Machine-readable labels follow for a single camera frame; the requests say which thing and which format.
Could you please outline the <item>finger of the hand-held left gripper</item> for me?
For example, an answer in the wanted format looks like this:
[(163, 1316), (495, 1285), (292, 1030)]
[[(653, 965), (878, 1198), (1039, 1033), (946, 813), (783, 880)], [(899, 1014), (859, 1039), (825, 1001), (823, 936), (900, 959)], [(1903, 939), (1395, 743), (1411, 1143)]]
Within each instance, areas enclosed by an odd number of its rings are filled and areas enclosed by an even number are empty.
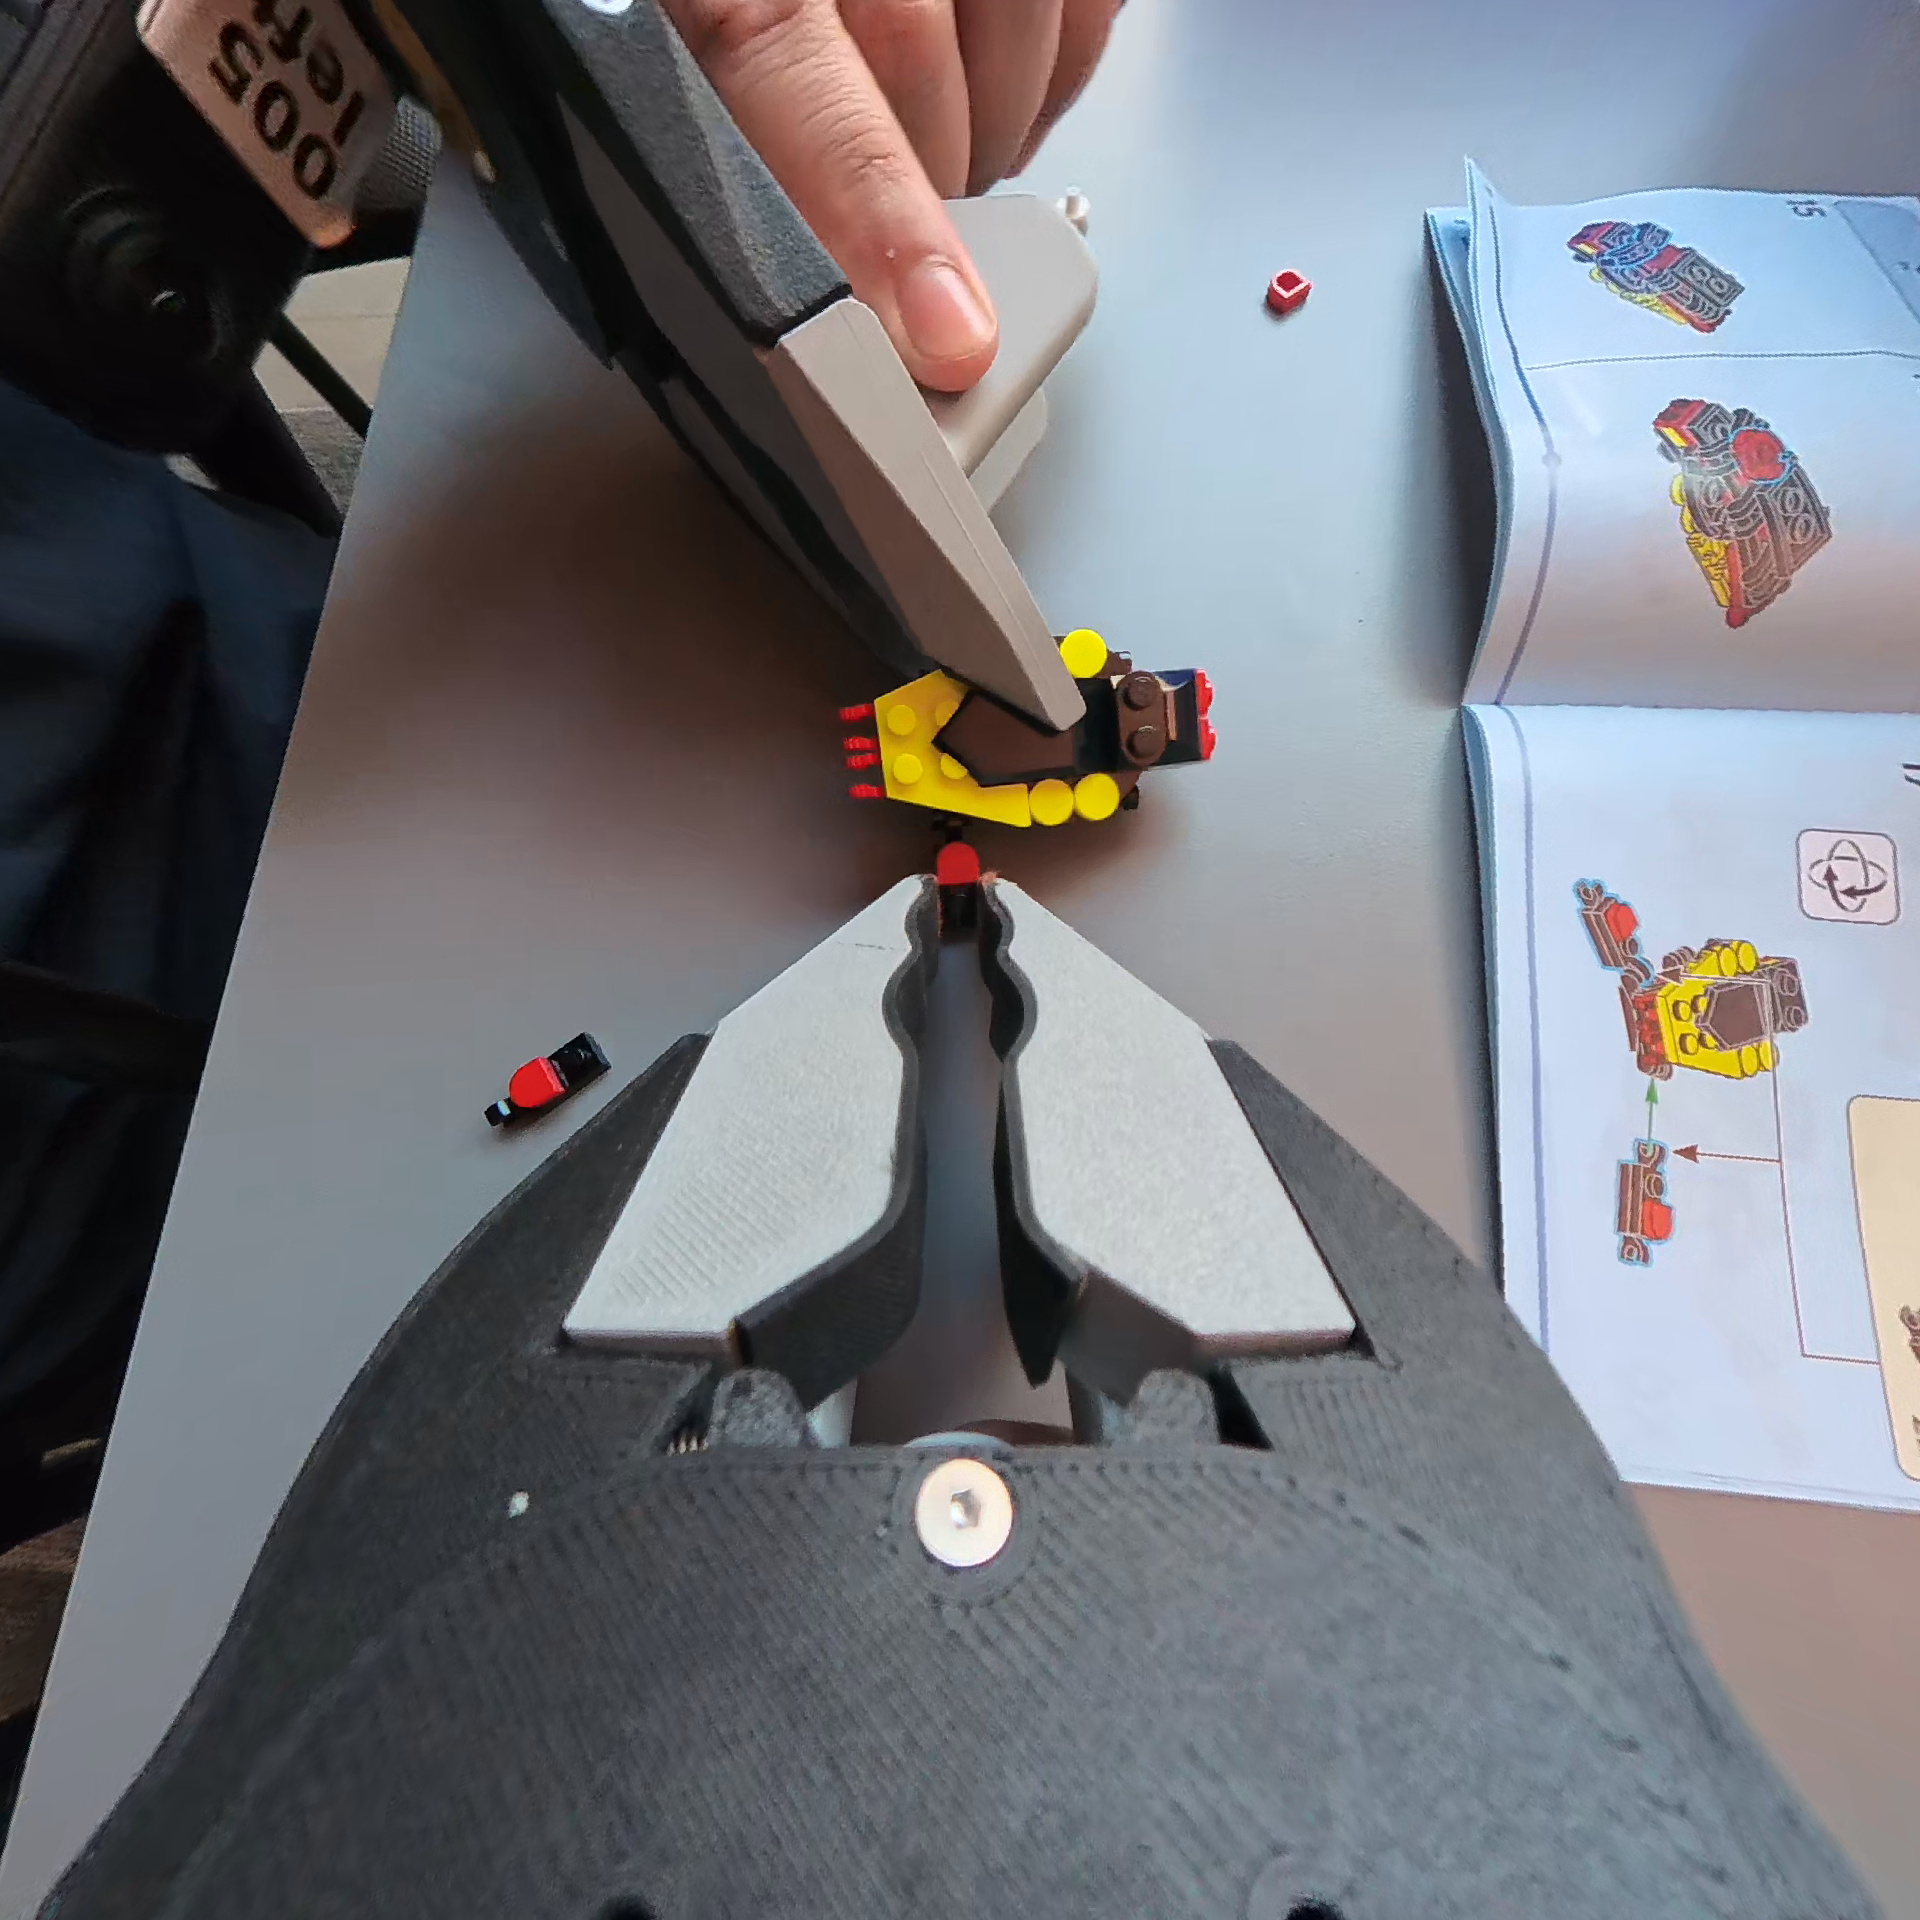
[(911, 644), (1042, 729), (1077, 725), (1083, 694), (873, 311), (831, 301), (781, 336), (767, 369)]
[(1047, 430), (1045, 381), (1098, 299), (1085, 239), (1091, 203), (1074, 190), (1063, 199), (983, 196), (946, 205), (996, 307), (998, 348), (973, 389), (933, 393), (929, 408), (973, 485), (1010, 485)]

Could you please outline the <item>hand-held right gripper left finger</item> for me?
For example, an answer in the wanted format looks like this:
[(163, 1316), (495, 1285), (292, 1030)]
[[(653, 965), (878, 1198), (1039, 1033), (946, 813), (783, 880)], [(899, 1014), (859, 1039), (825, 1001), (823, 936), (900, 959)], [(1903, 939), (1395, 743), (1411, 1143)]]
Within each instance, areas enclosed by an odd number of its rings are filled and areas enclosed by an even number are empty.
[(934, 880), (900, 880), (710, 1033), (566, 1309), (574, 1342), (781, 1374), (814, 1407), (921, 1296)]

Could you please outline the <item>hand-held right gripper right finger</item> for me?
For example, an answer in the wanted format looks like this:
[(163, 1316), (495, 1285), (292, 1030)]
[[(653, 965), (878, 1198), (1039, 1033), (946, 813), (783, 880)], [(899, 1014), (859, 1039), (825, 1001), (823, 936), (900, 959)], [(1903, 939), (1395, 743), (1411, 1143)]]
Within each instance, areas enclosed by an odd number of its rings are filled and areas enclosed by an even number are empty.
[(1353, 1311), (1209, 1035), (1009, 880), (980, 887), (1006, 1321), (1113, 1400), (1158, 1368), (1345, 1349)]

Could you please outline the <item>yellow brown lego model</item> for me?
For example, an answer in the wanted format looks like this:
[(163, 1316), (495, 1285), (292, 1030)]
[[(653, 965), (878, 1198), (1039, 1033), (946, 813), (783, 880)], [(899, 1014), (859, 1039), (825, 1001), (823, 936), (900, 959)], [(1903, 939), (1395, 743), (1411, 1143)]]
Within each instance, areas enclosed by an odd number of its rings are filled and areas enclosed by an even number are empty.
[(1070, 729), (1045, 729), (942, 669), (843, 708), (850, 796), (1009, 827), (1101, 823), (1138, 805), (1146, 773), (1214, 757), (1204, 671), (1141, 669), (1089, 628), (1058, 648), (1085, 701)]

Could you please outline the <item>lego instruction booklet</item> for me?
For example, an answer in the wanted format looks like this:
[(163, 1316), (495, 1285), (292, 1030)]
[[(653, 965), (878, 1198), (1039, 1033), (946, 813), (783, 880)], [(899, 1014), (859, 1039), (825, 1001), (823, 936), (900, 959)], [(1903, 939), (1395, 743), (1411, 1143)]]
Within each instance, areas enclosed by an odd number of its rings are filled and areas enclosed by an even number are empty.
[(1621, 1473), (1915, 1511), (1913, 199), (1429, 215), (1505, 1292)]

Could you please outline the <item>person's left hand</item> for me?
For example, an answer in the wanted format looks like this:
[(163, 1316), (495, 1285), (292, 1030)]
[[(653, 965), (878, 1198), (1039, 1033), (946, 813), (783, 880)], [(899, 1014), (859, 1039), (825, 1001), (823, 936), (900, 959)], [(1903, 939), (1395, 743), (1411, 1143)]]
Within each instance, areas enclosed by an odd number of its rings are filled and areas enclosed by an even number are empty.
[(907, 372), (961, 393), (998, 324), (946, 200), (1015, 176), (1089, 85), (1117, 3), (666, 3)]

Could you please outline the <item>person's dark trousers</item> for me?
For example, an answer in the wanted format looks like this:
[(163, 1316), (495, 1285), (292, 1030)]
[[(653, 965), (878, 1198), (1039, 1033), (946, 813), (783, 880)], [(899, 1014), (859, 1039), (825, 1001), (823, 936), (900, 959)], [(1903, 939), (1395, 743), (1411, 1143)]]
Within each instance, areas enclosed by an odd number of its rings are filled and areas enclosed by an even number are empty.
[(99, 1479), (331, 560), (4, 387), (4, 1548)]

